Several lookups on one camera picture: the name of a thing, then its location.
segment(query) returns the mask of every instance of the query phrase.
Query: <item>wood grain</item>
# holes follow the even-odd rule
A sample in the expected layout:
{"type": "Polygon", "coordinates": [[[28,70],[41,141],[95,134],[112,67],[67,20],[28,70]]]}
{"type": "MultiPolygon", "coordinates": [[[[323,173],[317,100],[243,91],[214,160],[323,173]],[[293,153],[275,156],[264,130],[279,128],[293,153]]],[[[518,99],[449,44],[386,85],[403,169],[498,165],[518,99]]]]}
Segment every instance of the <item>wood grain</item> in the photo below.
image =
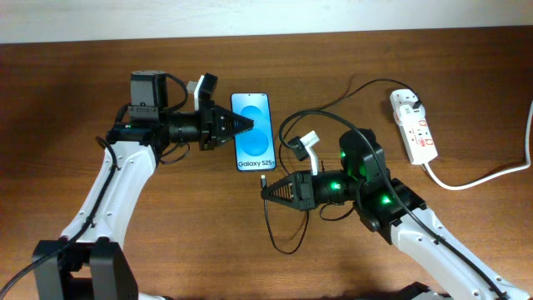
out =
{"type": "MultiPolygon", "coordinates": [[[[87,196],[102,160],[94,142],[129,101],[129,73],[161,69],[188,81],[219,77],[217,102],[232,93],[270,95],[275,130],[289,114],[315,107],[373,78],[395,78],[424,100],[439,150],[432,163],[449,184],[466,183],[523,159],[533,95],[533,27],[211,37],[0,46],[0,283],[23,268],[40,239],[54,239],[87,196]]],[[[533,292],[533,172],[513,173],[462,192],[434,184],[409,164],[388,95],[379,83],[331,109],[372,128],[387,166],[421,195],[472,252],[533,292]]],[[[179,90],[170,86],[172,102],[179,90]]],[[[340,168],[346,130],[309,117],[326,169],[340,168]]],[[[291,170],[308,168],[284,151],[291,170]]],[[[280,168],[269,172],[273,182],[280,168]]],[[[322,222],[317,212],[301,250],[271,247],[259,174],[240,173],[231,144],[160,166],[129,225],[125,253],[145,293],[180,298],[320,298],[394,291],[419,281],[437,290],[406,255],[368,232],[358,217],[322,222]]],[[[346,207],[329,213],[342,213],[346,207]]],[[[271,205],[279,243],[302,215],[271,205]]],[[[9,299],[35,299],[33,276],[9,299]]]]}

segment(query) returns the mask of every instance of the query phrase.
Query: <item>power strip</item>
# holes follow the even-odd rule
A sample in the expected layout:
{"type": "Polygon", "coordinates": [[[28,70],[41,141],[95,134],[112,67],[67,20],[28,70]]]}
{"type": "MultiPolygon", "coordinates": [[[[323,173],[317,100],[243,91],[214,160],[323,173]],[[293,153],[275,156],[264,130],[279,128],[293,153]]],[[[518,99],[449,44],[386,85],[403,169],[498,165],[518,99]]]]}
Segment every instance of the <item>power strip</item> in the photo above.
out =
{"type": "Polygon", "coordinates": [[[417,96],[409,89],[396,90],[391,94],[394,119],[400,128],[409,161],[422,165],[436,158],[437,152],[427,125],[426,110],[423,105],[413,108],[416,102],[417,96]]]}

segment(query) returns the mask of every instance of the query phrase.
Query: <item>white power cord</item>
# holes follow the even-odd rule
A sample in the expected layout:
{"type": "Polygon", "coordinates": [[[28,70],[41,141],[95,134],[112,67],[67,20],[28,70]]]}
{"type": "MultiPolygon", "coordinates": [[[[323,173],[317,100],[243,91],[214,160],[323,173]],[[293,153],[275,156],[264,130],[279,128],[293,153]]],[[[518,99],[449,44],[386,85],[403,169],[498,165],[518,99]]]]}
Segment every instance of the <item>white power cord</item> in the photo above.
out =
{"type": "Polygon", "coordinates": [[[506,170],[502,170],[502,171],[499,171],[499,172],[496,172],[494,174],[491,174],[487,177],[484,177],[484,178],[481,178],[481,179],[478,179],[474,182],[470,182],[470,183],[467,183],[465,185],[461,185],[461,186],[456,186],[456,187],[452,187],[452,186],[449,186],[445,183],[443,183],[439,178],[437,178],[437,176],[433,173],[433,171],[431,171],[431,168],[430,168],[430,165],[428,162],[426,163],[423,163],[422,164],[422,167],[426,170],[426,172],[429,174],[429,176],[436,182],[436,184],[440,185],[441,187],[445,188],[445,189],[449,189],[451,191],[460,191],[460,190],[463,190],[463,189],[467,189],[467,188],[472,188],[478,184],[482,184],[482,183],[485,183],[491,179],[494,179],[494,178],[497,178],[501,175],[505,175],[505,174],[508,174],[508,173],[513,173],[513,172],[517,172],[517,171],[521,171],[521,170],[525,170],[527,168],[529,168],[531,166],[531,157],[530,157],[530,131],[531,131],[531,117],[533,117],[533,101],[531,102],[531,105],[530,105],[530,113],[527,117],[527,124],[526,124],[526,164],[524,165],[521,165],[519,167],[511,167],[511,168],[508,168],[506,170]]]}

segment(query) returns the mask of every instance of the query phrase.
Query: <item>white wall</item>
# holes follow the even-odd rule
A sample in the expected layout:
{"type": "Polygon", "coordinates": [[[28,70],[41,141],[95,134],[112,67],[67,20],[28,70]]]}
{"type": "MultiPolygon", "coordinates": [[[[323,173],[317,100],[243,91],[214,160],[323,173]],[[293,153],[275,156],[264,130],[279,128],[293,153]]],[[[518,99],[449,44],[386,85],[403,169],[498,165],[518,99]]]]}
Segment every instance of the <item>white wall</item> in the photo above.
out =
{"type": "Polygon", "coordinates": [[[0,0],[0,43],[532,24],[533,0],[0,0]]]}

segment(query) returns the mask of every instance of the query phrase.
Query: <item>white power strip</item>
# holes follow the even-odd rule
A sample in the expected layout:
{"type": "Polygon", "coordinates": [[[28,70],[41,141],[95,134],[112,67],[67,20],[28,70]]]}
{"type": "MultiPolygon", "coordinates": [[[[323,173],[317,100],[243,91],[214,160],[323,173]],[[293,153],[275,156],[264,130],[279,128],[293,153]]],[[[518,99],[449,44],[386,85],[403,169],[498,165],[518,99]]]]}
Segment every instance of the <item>white power strip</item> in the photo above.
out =
{"type": "Polygon", "coordinates": [[[396,90],[391,94],[394,119],[400,127],[409,161],[414,165],[422,165],[436,158],[437,152],[424,106],[413,108],[417,101],[416,95],[408,89],[396,90]]]}

